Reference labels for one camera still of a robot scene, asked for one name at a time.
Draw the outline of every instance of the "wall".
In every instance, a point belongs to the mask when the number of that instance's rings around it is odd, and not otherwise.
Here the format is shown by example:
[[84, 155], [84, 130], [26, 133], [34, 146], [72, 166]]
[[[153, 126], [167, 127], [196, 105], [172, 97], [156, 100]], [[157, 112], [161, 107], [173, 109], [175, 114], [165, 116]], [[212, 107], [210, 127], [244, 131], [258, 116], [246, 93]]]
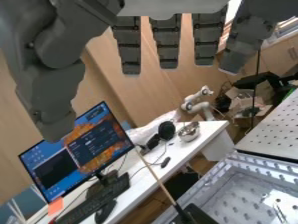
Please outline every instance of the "wall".
[[[105, 100], [117, 119], [131, 121], [123, 104], [85, 52], [83, 59], [87, 64], [87, 73], [73, 100], [77, 115]], [[41, 135], [16, 97], [15, 82], [0, 52], [0, 204], [32, 183], [18, 155], [40, 140]]]
[[208, 68], [194, 65], [193, 28], [189, 14], [183, 16], [180, 65], [176, 70], [160, 69], [148, 17], [143, 17], [141, 24], [143, 68], [140, 76], [128, 77], [121, 72], [117, 43], [111, 29], [87, 46], [95, 63], [139, 126], [180, 107], [185, 96], [197, 92], [204, 85], [209, 85], [216, 91], [212, 100], [217, 96], [222, 83], [228, 81], [226, 74], [218, 71], [217, 61], [214, 66]]

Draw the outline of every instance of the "paper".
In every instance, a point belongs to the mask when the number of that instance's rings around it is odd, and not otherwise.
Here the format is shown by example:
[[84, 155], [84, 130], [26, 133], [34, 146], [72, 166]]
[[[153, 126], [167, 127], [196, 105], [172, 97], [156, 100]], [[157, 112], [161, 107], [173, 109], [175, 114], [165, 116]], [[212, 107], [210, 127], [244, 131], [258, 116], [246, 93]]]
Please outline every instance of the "paper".
[[48, 205], [48, 215], [53, 215], [63, 209], [63, 197], [57, 198], [49, 205]]

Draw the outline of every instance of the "screen display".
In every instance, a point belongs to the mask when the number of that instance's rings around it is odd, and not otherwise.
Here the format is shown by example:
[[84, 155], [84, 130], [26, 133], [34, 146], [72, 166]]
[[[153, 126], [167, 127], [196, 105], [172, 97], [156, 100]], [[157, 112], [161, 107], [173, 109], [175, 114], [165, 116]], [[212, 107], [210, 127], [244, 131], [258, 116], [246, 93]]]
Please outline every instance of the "screen display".
[[75, 123], [75, 129], [57, 143], [41, 141], [22, 155], [45, 200], [65, 196], [135, 147], [105, 102]]

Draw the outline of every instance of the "monitor screen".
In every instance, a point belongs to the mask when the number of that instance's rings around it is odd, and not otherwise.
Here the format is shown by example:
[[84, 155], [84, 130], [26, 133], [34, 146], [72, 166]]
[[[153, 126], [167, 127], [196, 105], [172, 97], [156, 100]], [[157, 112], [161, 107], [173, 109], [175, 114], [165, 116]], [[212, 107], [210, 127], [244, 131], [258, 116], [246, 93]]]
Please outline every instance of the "monitor screen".
[[41, 141], [19, 157], [47, 202], [65, 196], [135, 147], [105, 102], [76, 119], [57, 142]]

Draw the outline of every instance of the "bowl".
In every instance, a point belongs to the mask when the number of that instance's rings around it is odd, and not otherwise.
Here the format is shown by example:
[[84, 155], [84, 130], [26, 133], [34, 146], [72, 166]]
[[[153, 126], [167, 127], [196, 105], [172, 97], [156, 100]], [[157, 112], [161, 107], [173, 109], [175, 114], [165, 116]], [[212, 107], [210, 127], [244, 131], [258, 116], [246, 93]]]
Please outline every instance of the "bowl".
[[179, 136], [184, 142], [192, 142], [200, 135], [200, 123], [197, 121], [185, 125], [180, 131]]

